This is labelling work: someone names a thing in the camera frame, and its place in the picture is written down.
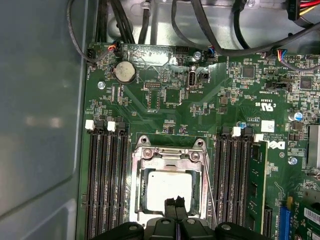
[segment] blue expansion slot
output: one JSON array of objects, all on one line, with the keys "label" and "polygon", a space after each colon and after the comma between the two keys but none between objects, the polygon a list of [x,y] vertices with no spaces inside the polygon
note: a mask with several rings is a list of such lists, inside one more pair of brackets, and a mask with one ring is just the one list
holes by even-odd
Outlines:
[{"label": "blue expansion slot", "polygon": [[291,211],[286,207],[280,207],[279,240],[289,240]]}]

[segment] barcode label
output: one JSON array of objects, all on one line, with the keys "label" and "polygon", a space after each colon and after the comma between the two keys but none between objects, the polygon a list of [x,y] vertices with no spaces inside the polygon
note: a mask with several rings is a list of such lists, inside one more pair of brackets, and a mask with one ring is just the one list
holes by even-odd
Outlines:
[{"label": "barcode label", "polygon": [[320,225],[320,215],[314,213],[313,211],[310,211],[309,209],[304,208],[304,216],[307,219],[310,219],[311,221],[313,221],[316,224]]},{"label": "barcode label", "polygon": [[320,236],[315,233],[312,233],[312,240],[320,240]]}]

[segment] metal screw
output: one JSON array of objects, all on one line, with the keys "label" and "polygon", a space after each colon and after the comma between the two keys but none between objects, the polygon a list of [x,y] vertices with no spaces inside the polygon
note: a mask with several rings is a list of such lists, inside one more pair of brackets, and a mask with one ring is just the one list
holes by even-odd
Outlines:
[{"label": "metal screw", "polygon": [[299,234],[295,234],[294,240],[302,240],[302,237]]},{"label": "metal screw", "polygon": [[296,159],[295,157],[292,156],[289,158],[288,163],[290,165],[296,165],[298,163],[298,159]]},{"label": "metal screw", "polygon": [[193,152],[191,154],[191,160],[192,161],[198,161],[200,159],[200,154],[198,152]]},{"label": "metal screw", "polygon": [[249,0],[249,1],[248,1],[248,7],[249,7],[249,8],[252,8],[255,4],[256,4],[256,1],[255,1],[255,0]]},{"label": "metal screw", "polygon": [[200,60],[200,59],[201,59],[202,54],[201,54],[201,52],[196,51],[196,52],[194,52],[193,57],[194,57],[194,59],[195,59],[195,60],[197,60],[197,61],[198,61],[198,60]]},{"label": "metal screw", "polygon": [[143,156],[145,158],[150,158],[152,156],[152,150],[151,149],[145,149],[143,150]]},{"label": "metal screw", "polygon": [[195,224],[195,223],[196,223],[196,221],[193,220],[193,219],[188,219],[186,222],[187,222],[188,224]]},{"label": "metal screw", "polygon": [[98,89],[103,90],[105,89],[105,87],[106,87],[106,84],[104,81],[98,82]]},{"label": "metal screw", "polygon": [[231,230],[231,227],[230,227],[229,225],[227,225],[227,224],[223,224],[221,227],[222,227],[224,230],[227,230],[227,231]]}]

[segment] motherboard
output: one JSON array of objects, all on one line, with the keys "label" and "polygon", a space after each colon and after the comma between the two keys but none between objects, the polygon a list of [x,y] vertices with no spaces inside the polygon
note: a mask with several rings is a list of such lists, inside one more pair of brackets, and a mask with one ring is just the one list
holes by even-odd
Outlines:
[{"label": "motherboard", "polygon": [[[320,58],[285,61],[308,68]],[[212,228],[232,222],[274,240],[319,240],[319,95],[320,73],[264,52],[112,48],[87,67],[76,238],[145,226],[180,196]]]}]

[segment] red wire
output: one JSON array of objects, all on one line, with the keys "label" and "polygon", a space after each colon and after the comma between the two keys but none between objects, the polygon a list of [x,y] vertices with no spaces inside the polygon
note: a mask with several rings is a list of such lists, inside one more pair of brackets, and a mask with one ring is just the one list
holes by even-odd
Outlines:
[{"label": "red wire", "polygon": [[300,8],[311,7],[311,6],[318,5],[318,4],[320,4],[320,0],[311,1],[311,2],[304,2],[304,3],[300,4]]}]

